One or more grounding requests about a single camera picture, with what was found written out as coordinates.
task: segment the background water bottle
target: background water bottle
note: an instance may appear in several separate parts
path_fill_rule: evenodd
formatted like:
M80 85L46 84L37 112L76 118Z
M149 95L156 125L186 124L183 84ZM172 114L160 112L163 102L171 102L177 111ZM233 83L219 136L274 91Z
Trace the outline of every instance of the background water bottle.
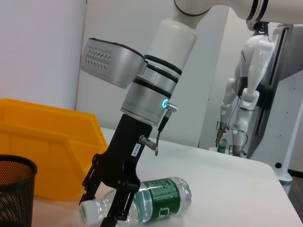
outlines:
M80 204L80 216L85 226L101 224L107 216L116 190L111 190L101 200L84 201ZM145 181L129 210L126 221L118 221L117 226L138 225L151 220L179 214L191 204L191 191L181 178Z
M220 153L225 153L226 150L226 146L227 146L227 134L223 133L223 136L221 137L221 139L219 140L219 144L218 144L218 149L217 151Z

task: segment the white tabletop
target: white tabletop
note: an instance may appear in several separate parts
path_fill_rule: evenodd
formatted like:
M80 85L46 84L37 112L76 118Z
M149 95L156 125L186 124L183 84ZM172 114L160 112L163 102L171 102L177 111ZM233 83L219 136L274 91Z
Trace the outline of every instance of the white tabletop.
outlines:
M109 143L114 131L102 131ZM192 191L192 204L182 216L145 226L303 227L273 170L261 162L160 141L157 157L144 149L137 174L142 181L181 177ZM101 185L96 197L108 190ZM79 200L35 199L32 226L81 227Z

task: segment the white wall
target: white wall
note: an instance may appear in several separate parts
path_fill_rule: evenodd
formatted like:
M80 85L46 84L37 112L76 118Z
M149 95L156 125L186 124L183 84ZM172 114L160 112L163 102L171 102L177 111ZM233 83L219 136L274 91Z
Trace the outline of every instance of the white wall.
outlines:
M75 108L85 0L0 1L0 97Z
M269 35L276 28L277 23L269 23ZM240 53L243 45L253 34L246 26L245 20L239 19L232 9L229 9L226 26L223 34L222 44L220 48L219 58L214 73L214 80L211 85L209 100L203 122L201 139L199 147L209 149L215 146L217 131L215 129L216 122L220 121L220 108L224 99L226 82L229 78L234 77L235 68L240 59ZM236 112L231 118L231 126L235 120ZM227 131L228 144L232 144L232 132Z
M95 37L145 54L158 24L171 15L172 9L173 0L89 0L83 45ZM162 140L198 146L227 12L225 6L213 7L198 25L197 42L171 98L178 112L162 132ZM115 129L126 93L80 71L76 108L94 113L102 127Z

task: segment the white cylindrical base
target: white cylindrical base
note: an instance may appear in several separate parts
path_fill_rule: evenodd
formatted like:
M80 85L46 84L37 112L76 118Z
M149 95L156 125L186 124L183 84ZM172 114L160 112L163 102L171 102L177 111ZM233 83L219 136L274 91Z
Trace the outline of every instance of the white cylindrical base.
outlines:
M290 190L290 188L291 188L291 186L292 186L292 183L293 183L293 178L292 178L292 176L290 176L289 173L286 173L286 174L283 175L283 176L282 176L282 175L277 175L277 174L276 174L276 176L277 176L279 182L281 183L281 185L282 185L284 191L285 191L286 194L288 195L289 190Z
M165 19L159 24L147 55L165 60L183 70L195 42L194 29L181 22Z

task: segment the white bottle cap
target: white bottle cap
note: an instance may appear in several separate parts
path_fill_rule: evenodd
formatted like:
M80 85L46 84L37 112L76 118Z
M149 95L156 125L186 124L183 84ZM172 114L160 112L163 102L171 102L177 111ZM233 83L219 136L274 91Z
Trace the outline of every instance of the white bottle cap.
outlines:
M80 203L80 218L84 226L90 226L99 222L99 208L95 200Z

